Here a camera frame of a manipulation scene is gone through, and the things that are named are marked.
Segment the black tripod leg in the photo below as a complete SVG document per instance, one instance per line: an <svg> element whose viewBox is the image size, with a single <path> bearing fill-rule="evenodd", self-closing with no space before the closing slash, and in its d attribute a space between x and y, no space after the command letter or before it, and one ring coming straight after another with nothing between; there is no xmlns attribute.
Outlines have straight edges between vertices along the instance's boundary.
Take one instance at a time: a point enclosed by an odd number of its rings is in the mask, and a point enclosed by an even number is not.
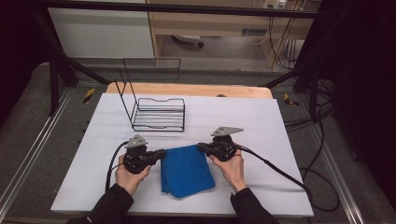
<svg viewBox="0 0 396 224"><path fill-rule="evenodd" d="M101 77L94 73L93 71L89 70L88 68L84 67L82 64L77 63L73 59L69 58L67 55L64 54L64 59L73 67L75 67L78 71L84 73L85 75L95 79L96 81L102 83L102 84L110 84L111 81L105 79L104 77Z"/></svg>
<svg viewBox="0 0 396 224"><path fill-rule="evenodd" d="M46 39L46 43L43 45L43 48L48 48L51 59L56 62L57 73L59 73L66 86L76 86L78 79L71 67L63 59L63 55L61 53L63 52L62 47L51 31L44 16L45 9L43 7L33 7L32 13L37 25L40 27L40 30Z"/></svg>

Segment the hand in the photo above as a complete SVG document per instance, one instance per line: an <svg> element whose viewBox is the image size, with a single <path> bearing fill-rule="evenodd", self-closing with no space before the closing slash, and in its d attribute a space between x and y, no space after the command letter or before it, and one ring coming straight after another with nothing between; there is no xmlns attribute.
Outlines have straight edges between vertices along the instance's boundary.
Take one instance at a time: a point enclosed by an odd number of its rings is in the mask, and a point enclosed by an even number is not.
<svg viewBox="0 0 396 224"><path fill-rule="evenodd" d="M229 161L219 161L213 155L209 158L220 168L225 180L233 187L235 193L247 187L244 180L244 159L241 150L238 149Z"/></svg>
<svg viewBox="0 0 396 224"><path fill-rule="evenodd" d="M143 178L149 175L149 169L151 166L147 166L138 175L131 174L122 164L124 161L124 156L125 154L119 157L119 164L121 165L117 167L116 183L128 191L129 194L133 195Z"/></svg>

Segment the black wire rack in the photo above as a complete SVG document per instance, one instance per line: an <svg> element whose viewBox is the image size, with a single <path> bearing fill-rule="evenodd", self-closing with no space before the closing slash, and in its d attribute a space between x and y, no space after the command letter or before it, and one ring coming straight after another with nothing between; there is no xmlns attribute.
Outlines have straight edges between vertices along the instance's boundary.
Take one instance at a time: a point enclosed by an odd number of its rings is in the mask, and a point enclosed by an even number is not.
<svg viewBox="0 0 396 224"><path fill-rule="evenodd" d="M144 59L124 59L124 68L119 69L121 79L115 79L120 98L128 115L128 119L131 122L132 128L138 132L184 132L186 120L186 105L184 99L170 98L159 100L147 97L136 98L132 83L137 80L147 79L142 77L131 78L131 75L135 77L135 74L138 74L140 69L148 69L150 70L150 73L153 71L155 73L163 71L167 76L171 76L171 78L168 79L155 78L156 80L173 80L175 78L179 78L179 61L177 68L147 68L142 67L141 65L139 65L138 68L131 68L131 61L133 60L141 61ZM155 60L155 63L158 62L156 59L148 59L148 61L153 60ZM130 98L126 100L124 97L126 90L132 91L134 96L134 101L132 103L130 102Z"/></svg>

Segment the person's left hand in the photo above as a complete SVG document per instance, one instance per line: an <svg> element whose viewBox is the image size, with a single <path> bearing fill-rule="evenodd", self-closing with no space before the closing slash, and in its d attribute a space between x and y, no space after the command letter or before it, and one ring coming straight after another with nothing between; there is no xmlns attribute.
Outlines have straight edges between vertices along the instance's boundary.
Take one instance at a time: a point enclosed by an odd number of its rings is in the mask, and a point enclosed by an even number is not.
<svg viewBox="0 0 396 224"><path fill-rule="evenodd" d="M151 166L147 166L140 174L134 175L122 164L124 156L125 154L119 157L119 164L121 165L117 167L116 183L128 191L129 194L133 195L143 178L149 175Z"/></svg>

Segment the black sleeve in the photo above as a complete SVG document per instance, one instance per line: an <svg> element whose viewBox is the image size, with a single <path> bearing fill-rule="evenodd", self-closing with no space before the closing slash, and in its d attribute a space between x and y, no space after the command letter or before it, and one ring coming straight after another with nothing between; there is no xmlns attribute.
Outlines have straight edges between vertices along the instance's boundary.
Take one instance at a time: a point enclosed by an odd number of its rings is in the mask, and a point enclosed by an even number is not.
<svg viewBox="0 0 396 224"><path fill-rule="evenodd" d="M260 201L256 198L253 191L249 188L238 191L235 195L231 195L231 204L233 210L238 215L241 224L253 223L279 223L265 208L262 207Z"/></svg>
<svg viewBox="0 0 396 224"><path fill-rule="evenodd" d="M85 217L69 220L66 224L107 224L120 223L131 208L134 199L118 184L113 185Z"/></svg>

